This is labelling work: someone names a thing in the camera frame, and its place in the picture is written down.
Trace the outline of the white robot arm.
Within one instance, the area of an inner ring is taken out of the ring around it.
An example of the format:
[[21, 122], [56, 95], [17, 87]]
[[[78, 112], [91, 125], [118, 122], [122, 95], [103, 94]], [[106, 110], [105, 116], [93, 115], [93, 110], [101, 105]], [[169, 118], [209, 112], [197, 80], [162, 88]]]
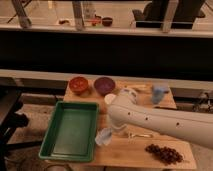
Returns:
[[137, 99], [134, 89], [123, 88], [107, 106], [114, 129], [135, 125], [213, 149], [213, 114], [147, 108]]

